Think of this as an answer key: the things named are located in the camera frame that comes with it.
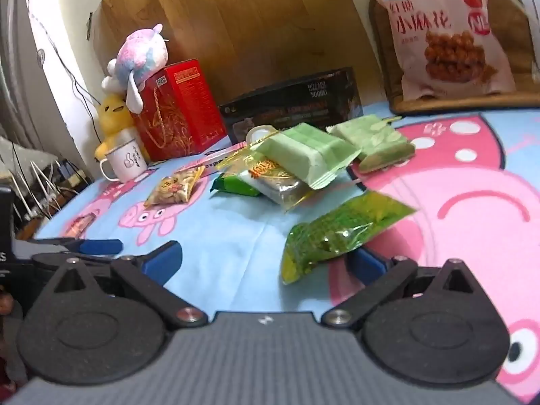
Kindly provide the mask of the dark green pea snack bag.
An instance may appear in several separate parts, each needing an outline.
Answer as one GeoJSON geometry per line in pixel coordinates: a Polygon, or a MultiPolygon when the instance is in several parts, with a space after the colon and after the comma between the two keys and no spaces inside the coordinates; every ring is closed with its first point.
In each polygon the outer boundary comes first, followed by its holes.
{"type": "Polygon", "coordinates": [[[282,283],[293,284],[320,263],[358,249],[414,213],[405,203],[368,190],[313,221],[298,223],[284,246],[282,283]]]}

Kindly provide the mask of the small nut mix packet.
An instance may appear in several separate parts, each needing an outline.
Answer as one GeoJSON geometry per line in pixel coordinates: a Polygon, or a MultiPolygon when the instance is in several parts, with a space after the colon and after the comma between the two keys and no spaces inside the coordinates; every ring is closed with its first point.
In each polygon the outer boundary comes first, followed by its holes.
{"type": "Polygon", "coordinates": [[[152,190],[144,202],[146,208],[160,205],[186,204],[193,189],[202,178],[205,166],[200,165],[182,171],[177,171],[164,177],[152,190]]]}

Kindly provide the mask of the bright green snack packet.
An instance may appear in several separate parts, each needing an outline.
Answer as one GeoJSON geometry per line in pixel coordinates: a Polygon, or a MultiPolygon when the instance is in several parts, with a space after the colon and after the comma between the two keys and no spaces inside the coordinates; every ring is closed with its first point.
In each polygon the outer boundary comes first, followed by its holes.
{"type": "Polygon", "coordinates": [[[211,191],[238,196],[260,196],[261,192],[235,174],[220,174],[212,183],[211,191]]]}

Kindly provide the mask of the green leaf patterned snack packet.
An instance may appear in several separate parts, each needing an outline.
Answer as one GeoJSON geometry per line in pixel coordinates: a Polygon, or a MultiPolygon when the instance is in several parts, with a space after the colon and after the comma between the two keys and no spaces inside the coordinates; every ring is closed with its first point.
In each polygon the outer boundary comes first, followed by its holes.
{"type": "Polygon", "coordinates": [[[414,145],[404,135],[372,114],[328,126],[326,131],[360,151],[358,168],[362,174],[405,162],[415,153],[414,145]]]}

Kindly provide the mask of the pink tube snack packet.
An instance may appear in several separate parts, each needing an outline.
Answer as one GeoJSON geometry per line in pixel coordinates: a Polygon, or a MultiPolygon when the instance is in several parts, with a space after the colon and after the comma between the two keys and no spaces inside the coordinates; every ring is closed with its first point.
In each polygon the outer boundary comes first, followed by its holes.
{"type": "Polygon", "coordinates": [[[216,166],[221,161],[231,156],[232,154],[236,153],[237,151],[243,149],[243,147],[246,147],[246,142],[237,143],[232,146],[221,149],[219,151],[208,153],[207,155],[202,156],[202,158],[198,160],[195,160],[195,161],[187,163],[186,165],[183,165],[182,167],[177,169],[176,172],[179,173],[179,172],[183,172],[192,168],[203,166],[204,170],[202,172],[202,175],[204,177],[207,177],[210,174],[214,174],[217,172],[216,166]]]}

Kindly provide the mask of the pale green striped snack packet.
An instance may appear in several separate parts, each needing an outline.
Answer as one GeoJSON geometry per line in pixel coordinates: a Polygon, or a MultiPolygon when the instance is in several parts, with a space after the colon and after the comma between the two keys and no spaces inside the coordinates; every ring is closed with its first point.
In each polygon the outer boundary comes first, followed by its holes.
{"type": "Polygon", "coordinates": [[[360,154],[353,144],[305,123],[269,135],[255,149],[313,190],[327,187],[360,154]]]}

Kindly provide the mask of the clear gold snack packet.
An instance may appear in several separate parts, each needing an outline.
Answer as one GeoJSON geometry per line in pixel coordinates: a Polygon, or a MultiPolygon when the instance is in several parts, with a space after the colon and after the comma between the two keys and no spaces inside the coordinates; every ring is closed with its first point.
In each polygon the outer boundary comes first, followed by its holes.
{"type": "Polygon", "coordinates": [[[314,194],[314,191],[276,162],[247,147],[216,165],[218,171],[231,174],[261,192],[288,211],[314,194]]]}

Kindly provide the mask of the white jelly cup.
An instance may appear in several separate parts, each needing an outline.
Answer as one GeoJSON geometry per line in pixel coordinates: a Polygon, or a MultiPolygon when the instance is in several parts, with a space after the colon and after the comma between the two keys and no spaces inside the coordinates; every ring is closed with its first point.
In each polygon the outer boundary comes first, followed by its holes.
{"type": "Polygon", "coordinates": [[[277,130],[272,125],[257,125],[248,131],[245,141],[253,144],[276,132],[277,130]]]}

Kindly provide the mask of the white enamel mug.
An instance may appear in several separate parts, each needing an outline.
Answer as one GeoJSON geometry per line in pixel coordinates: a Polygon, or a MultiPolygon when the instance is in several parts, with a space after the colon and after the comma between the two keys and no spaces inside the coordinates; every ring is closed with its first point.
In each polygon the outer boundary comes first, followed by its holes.
{"type": "Polygon", "coordinates": [[[143,174],[148,168],[147,162],[135,138],[113,148],[100,161],[103,177],[110,182],[127,183],[143,174]],[[103,165],[108,164],[113,171],[113,177],[106,174],[103,165]]]}

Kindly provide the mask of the pink cartoon pig tablecloth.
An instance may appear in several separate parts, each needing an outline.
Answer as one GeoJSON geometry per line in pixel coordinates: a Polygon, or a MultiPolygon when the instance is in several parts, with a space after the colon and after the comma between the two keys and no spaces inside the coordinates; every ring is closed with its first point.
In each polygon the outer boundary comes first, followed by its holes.
{"type": "Polygon", "coordinates": [[[480,111],[404,118],[396,128],[415,148],[402,164],[360,177],[344,173],[320,196],[284,211],[266,197],[198,184],[185,205],[147,210],[157,182],[182,166],[163,163],[125,185],[99,180],[39,231],[40,238],[117,239],[127,254],[170,240],[183,262],[167,288],[209,315],[218,311],[310,311],[320,315],[360,289],[336,259],[285,285],[288,232],[373,189],[414,208],[369,243],[385,257],[422,266],[467,263],[511,336],[500,383],[520,400],[539,391],[539,111],[480,111]]]}

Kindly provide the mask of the yellow plush toy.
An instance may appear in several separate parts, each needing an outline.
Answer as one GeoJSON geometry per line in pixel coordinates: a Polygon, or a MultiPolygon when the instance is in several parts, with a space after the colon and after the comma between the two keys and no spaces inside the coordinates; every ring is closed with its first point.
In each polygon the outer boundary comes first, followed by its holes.
{"type": "Polygon", "coordinates": [[[150,156],[144,148],[140,134],[135,127],[135,122],[122,95],[108,94],[97,112],[99,124],[104,133],[103,142],[94,152],[94,158],[97,161],[103,160],[110,150],[129,142],[133,138],[139,145],[144,160],[146,162],[150,161],[150,156]]]}

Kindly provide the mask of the grey curtain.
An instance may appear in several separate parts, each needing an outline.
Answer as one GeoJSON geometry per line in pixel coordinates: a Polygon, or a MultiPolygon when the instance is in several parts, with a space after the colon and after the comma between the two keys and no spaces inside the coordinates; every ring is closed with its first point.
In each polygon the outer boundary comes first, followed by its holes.
{"type": "Polygon", "coordinates": [[[26,0],[1,0],[1,136],[84,166],[38,62],[26,0]]]}

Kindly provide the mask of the red gift box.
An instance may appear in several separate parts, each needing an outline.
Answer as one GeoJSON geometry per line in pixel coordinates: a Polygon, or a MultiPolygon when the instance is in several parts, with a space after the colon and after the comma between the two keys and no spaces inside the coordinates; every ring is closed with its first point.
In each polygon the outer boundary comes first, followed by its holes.
{"type": "Polygon", "coordinates": [[[135,127],[152,161],[193,156],[226,136],[219,109],[196,59],[168,65],[146,81],[135,127]]]}

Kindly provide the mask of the black cardboard storage box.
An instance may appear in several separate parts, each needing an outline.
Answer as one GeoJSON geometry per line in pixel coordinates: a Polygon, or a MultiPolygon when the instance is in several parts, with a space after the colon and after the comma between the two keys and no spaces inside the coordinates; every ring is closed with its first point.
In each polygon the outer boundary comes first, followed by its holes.
{"type": "Polygon", "coordinates": [[[232,143],[240,143],[260,125],[284,130],[307,123],[324,130],[363,115],[351,67],[252,90],[219,110],[232,143]]]}

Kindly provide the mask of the pink blue plush toy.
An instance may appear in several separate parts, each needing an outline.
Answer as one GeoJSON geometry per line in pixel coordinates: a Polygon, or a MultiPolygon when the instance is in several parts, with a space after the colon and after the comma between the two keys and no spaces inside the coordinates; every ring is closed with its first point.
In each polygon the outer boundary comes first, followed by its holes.
{"type": "Polygon", "coordinates": [[[130,34],[120,47],[117,56],[107,64],[107,75],[101,86],[107,93],[124,94],[126,106],[132,113],[143,111],[144,101],[140,91],[146,81],[166,67],[167,40],[161,35],[162,24],[143,28],[130,34]]]}

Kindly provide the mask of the large pink snack bag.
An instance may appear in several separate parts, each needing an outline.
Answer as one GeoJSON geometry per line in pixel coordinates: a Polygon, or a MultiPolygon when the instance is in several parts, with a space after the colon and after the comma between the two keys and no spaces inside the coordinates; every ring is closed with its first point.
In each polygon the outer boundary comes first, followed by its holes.
{"type": "Polygon", "coordinates": [[[376,0],[387,10],[407,101],[512,92],[509,61],[491,29],[488,0],[376,0]]]}

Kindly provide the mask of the wooden headboard panel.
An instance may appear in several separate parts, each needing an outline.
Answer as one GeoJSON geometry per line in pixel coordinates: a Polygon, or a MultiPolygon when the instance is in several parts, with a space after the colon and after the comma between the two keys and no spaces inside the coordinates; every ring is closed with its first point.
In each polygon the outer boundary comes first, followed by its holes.
{"type": "Polygon", "coordinates": [[[126,37],[163,26],[171,62],[197,59],[218,103],[266,85],[351,67],[363,104],[381,71],[353,0],[102,0],[91,21],[106,65],[126,37]]]}

